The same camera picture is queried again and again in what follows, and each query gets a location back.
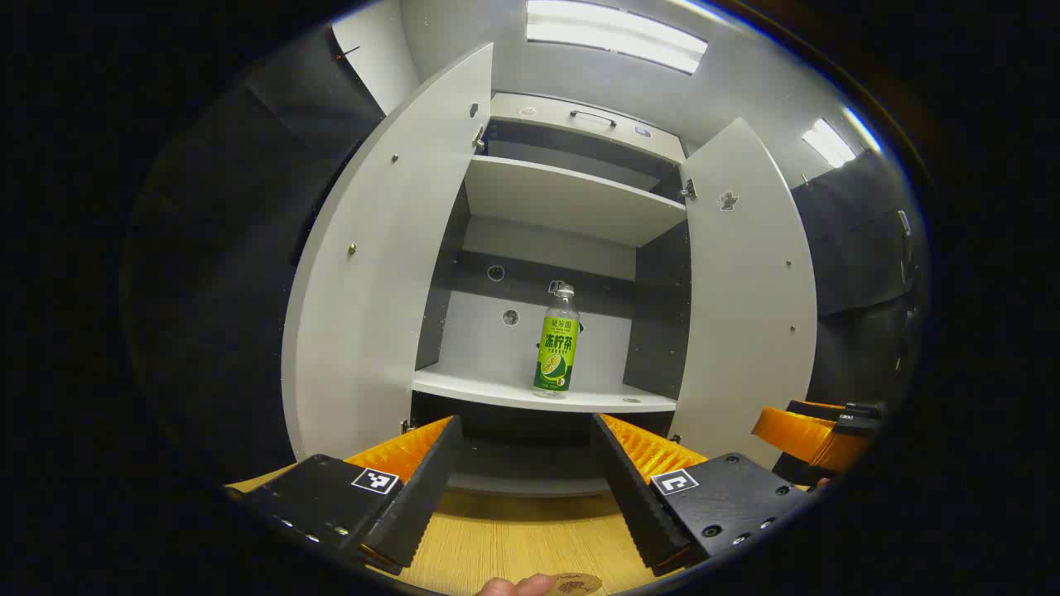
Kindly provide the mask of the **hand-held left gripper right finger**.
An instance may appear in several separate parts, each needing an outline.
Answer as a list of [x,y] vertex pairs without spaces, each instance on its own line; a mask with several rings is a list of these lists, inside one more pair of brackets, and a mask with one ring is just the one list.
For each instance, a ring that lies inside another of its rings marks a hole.
[[606,414],[591,416],[590,450],[655,576],[746,550],[812,497],[746,455],[707,458]]

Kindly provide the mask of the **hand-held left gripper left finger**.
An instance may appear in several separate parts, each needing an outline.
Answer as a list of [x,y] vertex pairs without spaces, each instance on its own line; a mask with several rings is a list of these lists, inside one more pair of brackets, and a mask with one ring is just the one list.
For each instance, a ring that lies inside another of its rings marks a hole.
[[460,416],[344,459],[313,455],[228,498],[294,546],[347,567],[412,566],[465,442]]

